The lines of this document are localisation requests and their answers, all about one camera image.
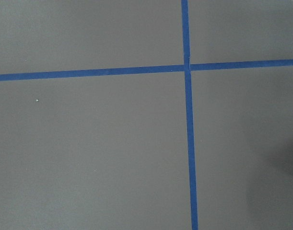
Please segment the blue tape line lengthwise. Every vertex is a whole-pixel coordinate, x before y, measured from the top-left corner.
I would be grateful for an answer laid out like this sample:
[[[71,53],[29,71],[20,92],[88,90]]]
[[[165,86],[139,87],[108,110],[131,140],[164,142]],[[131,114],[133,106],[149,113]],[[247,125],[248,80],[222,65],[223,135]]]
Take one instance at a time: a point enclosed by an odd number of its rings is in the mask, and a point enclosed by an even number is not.
[[[190,38],[189,38],[189,15],[188,1],[181,1],[182,10],[182,36],[183,36],[183,59],[185,75],[185,100],[186,100],[186,124],[188,141],[188,169],[189,169],[189,189],[190,189],[190,210],[191,227],[198,230],[198,203],[196,185],[196,165],[195,165],[195,143],[194,143],[194,121],[192,102],[192,79],[190,70]]]

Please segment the blue tape line crosswise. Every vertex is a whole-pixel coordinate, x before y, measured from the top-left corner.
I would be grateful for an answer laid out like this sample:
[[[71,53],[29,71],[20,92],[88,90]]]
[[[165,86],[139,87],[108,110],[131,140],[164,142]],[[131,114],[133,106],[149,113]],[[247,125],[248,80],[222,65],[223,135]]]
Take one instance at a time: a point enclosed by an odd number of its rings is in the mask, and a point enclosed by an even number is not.
[[[189,66],[189,70],[202,71],[202,70],[219,70],[219,69],[286,67],[286,66],[293,66],[293,59],[191,64]],[[184,72],[184,71],[186,71],[184,65],[164,65],[164,66],[109,68],[109,69],[85,69],[85,70],[51,71],[51,72],[11,73],[11,74],[0,74],[0,81],[21,81],[21,80],[38,80],[38,79],[76,78],[76,77],[79,78],[79,77],[92,77],[92,76],[170,73],[170,72]]]

